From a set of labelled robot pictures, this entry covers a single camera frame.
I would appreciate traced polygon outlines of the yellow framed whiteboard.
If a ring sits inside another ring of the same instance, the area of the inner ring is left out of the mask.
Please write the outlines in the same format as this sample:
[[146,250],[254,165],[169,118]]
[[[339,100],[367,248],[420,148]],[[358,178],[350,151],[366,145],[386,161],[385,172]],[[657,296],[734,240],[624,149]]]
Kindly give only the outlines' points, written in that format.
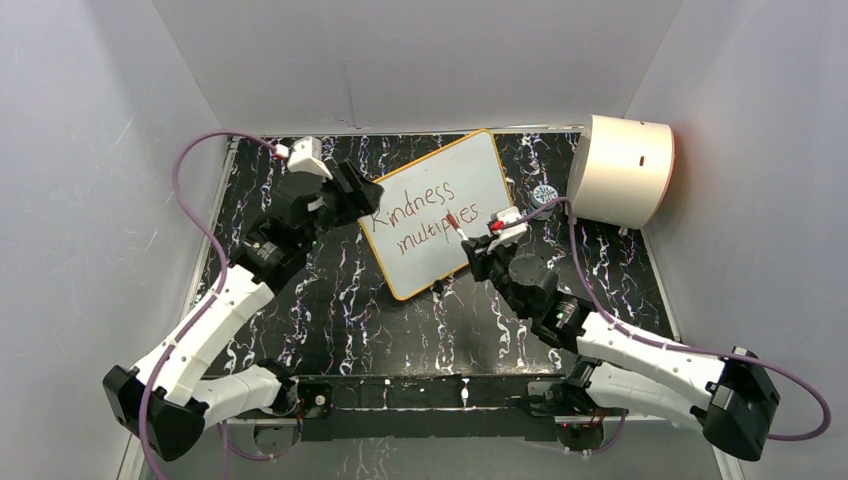
[[468,265],[451,214],[470,237],[514,204],[494,134],[478,130],[377,180],[379,208],[359,224],[392,296],[405,301]]

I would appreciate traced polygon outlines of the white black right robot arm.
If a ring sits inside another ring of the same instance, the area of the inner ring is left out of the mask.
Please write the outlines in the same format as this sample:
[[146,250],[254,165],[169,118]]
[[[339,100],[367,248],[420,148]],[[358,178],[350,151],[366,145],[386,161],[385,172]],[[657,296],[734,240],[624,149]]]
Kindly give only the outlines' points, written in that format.
[[741,348],[697,354],[639,328],[611,324],[589,301],[558,287],[557,275],[532,254],[492,236],[464,239],[473,278],[490,282],[532,333],[582,358],[563,384],[577,414],[628,409],[700,430],[740,460],[762,457],[780,396],[759,358]]

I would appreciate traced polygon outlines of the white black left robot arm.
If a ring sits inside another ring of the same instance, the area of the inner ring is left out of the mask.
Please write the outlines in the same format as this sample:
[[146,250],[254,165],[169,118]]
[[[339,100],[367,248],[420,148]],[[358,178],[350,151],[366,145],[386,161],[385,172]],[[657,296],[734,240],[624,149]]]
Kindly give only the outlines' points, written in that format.
[[319,234],[378,211],[384,189],[348,161],[291,167],[269,209],[242,233],[212,289],[158,346],[103,387],[119,424],[164,461],[208,428],[251,410],[302,410],[293,373],[273,359],[214,380],[204,375],[234,335],[305,268]]

